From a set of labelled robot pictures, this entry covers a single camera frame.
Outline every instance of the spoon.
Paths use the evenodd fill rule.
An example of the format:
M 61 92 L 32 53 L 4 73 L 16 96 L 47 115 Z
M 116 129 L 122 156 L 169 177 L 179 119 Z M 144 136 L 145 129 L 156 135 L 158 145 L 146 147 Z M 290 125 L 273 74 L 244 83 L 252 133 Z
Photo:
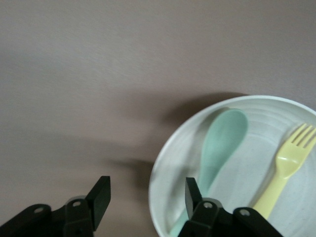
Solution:
M 202 147 L 200 172 L 197 180 L 202 197 L 208 195 L 216 175 L 242 143 L 247 130 L 247 116 L 239 109 L 227 109 L 211 123 Z M 188 214 L 184 210 L 172 227 L 170 236 L 177 237 L 187 220 Z

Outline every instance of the fork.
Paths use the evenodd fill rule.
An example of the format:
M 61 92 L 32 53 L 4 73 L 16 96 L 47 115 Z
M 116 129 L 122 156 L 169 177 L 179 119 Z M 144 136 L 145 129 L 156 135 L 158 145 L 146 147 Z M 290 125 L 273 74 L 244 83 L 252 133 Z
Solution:
M 268 219 L 289 178 L 299 170 L 316 144 L 316 137 L 313 137 L 315 133 L 316 128 L 311 125 L 307 127 L 305 123 L 297 128 L 278 150 L 275 156 L 276 172 L 253 206 L 265 219 Z

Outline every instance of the screw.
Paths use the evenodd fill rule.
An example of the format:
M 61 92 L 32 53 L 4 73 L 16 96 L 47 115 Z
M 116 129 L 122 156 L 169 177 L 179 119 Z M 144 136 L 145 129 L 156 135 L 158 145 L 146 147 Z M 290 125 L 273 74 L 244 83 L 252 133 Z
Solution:
M 203 206 L 205 208 L 212 208 L 213 207 L 213 205 L 210 202 L 207 202 L 207 201 L 203 204 Z
M 34 210 L 34 213 L 40 213 L 40 212 L 42 212 L 43 210 L 44 210 L 44 208 L 38 207 L 38 208 L 36 208 L 36 209 Z
M 73 203 L 73 206 L 80 206 L 80 204 L 81 204 L 80 201 L 75 201 L 75 202 Z
M 243 216 L 250 216 L 250 212 L 247 211 L 246 209 L 241 209 L 239 213 Z

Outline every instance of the ceramic plate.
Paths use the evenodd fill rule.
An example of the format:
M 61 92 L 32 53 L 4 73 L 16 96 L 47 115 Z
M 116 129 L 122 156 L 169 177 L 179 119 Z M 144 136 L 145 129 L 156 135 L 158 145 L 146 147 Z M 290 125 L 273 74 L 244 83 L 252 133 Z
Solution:
M 222 108 L 243 110 L 248 134 L 214 180 L 208 194 L 232 213 L 251 206 L 274 171 L 279 145 L 302 123 L 316 126 L 316 112 L 274 96 L 242 96 L 214 104 L 181 125 L 161 150 L 153 167 L 149 203 L 154 226 L 168 237 L 185 208 L 185 177 L 198 178 L 203 140 L 210 114 Z M 316 233 L 316 148 L 288 181 L 268 221 L 285 237 Z

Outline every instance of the plastic utensil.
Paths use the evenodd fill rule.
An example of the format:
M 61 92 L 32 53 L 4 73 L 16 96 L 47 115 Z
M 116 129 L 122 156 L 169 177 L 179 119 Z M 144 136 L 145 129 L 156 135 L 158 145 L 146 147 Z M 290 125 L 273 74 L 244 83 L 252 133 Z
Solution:
M 253 209 L 268 219 L 289 178 L 302 166 L 316 144 L 316 128 L 306 123 L 294 131 L 276 154 L 276 172 Z
M 203 143 L 200 173 L 197 181 L 203 197 L 207 196 L 221 167 L 242 143 L 247 130 L 247 116 L 239 109 L 227 109 L 212 122 Z M 188 215 L 184 210 L 172 227 L 170 235 L 177 237 L 187 220 Z

